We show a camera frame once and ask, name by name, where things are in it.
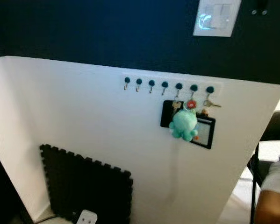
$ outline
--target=black picture frame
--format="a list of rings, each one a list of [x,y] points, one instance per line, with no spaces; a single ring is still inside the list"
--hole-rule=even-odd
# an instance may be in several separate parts
[[[163,111],[162,111],[162,117],[160,121],[161,127],[169,127],[170,122],[173,118],[173,107],[172,107],[173,100],[165,100],[163,103]],[[181,109],[183,109],[183,101],[181,101],[181,108],[177,110],[177,112]],[[213,143],[213,137],[215,132],[215,118],[210,118],[208,116],[205,116],[203,114],[197,114],[198,123],[202,123],[205,125],[209,125],[209,133],[208,133],[208,142],[207,144],[202,144],[199,142],[199,140],[191,140],[190,143],[196,144],[198,146],[201,146],[206,149],[211,149],[212,143]]]

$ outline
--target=power plug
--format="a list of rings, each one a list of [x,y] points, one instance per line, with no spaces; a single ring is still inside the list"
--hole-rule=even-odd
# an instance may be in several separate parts
[[[83,210],[76,224],[95,224],[97,215],[94,212]]]

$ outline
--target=black foam mat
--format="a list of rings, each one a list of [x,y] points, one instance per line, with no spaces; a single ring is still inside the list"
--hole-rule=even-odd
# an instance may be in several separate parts
[[[128,224],[131,173],[79,154],[41,145],[51,209],[72,222],[82,210],[95,212],[97,224]]]

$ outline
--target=teal octopus plush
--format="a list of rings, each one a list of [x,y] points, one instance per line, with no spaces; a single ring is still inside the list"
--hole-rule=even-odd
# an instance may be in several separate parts
[[[189,100],[188,102],[184,102],[184,109],[174,115],[172,122],[169,124],[169,128],[173,131],[173,137],[191,141],[198,135],[198,131],[195,129],[197,125],[195,107],[196,102]]]

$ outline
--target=light switch plate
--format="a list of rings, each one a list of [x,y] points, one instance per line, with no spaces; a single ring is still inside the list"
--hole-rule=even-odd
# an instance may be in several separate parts
[[[241,0],[200,0],[194,35],[230,37]]]

